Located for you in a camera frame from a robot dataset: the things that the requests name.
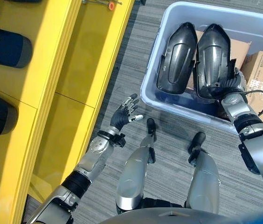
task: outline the robot finger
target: robot finger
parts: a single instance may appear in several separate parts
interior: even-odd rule
[[[133,122],[133,121],[137,121],[137,120],[141,120],[141,119],[143,119],[143,115],[133,115],[133,116],[130,116],[129,118],[128,118],[128,121],[129,122]]]

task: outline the robot forearm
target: robot forearm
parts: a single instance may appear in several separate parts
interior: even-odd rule
[[[91,183],[102,172],[105,162],[114,151],[115,136],[119,130],[109,127],[107,131],[100,131],[89,145],[85,156],[77,164],[73,172],[58,186],[35,211],[27,222],[32,224],[42,222],[46,224],[70,224],[73,222],[71,212],[76,209],[84,193]]]
[[[221,104],[238,131],[242,142],[239,149],[247,168],[263,177],[263,122],[241,94],[229,94]]]

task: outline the yellow panel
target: yellow panel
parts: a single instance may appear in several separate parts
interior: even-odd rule
[[[0,135],[0,224],[13,216],[14,198],[19,186],[22,163],[28,151],[28,140],[36,109],[0,92],[0,97],[18,108],[14,130]]]
[[[36,199],[44,200],[75,167],[92,114],[93,108],[54,95],[30,184]]]
[[[93,108],[103,98],[134,0],[81,7],[56,91]]]
[[[0,91],[38,108],[64,20],[74,1],[81,0],[42,0],[35,4],[0,0],[0,29],[26,36],[34,48],[32,60],[25,68],[0,65]]]

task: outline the black cable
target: black cable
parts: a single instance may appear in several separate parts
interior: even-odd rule
[[[238,93],[238,94],[241,94],[241,95],[248,95],[248,94],[250,94],[250,93],[255,93],[255,92],[261,92],[261,93],[263,93],[263,90],[251,90],[251,91],[247,91],[247,92],[231,92],[231,93],[228,93],[226,96],[228,96],[228,95],[231,95],[231,94],[235,94],[235,93]],[[258,116],[261,116],[263,114],[263,109],[262,109],[262,111],[260,111],[259,113],[258,113]]]

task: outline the black foot pad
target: black foot pad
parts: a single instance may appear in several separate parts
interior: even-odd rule
[[[204,132],[198,132],[193,140],[192,140],[192,143],[190,145],[190,147],[188,148],[188,153],[191,154],[192,151],[193,151],[193,148],[195,147],[201,147],[202,143],[205,141],[206,139],[206,134]]]

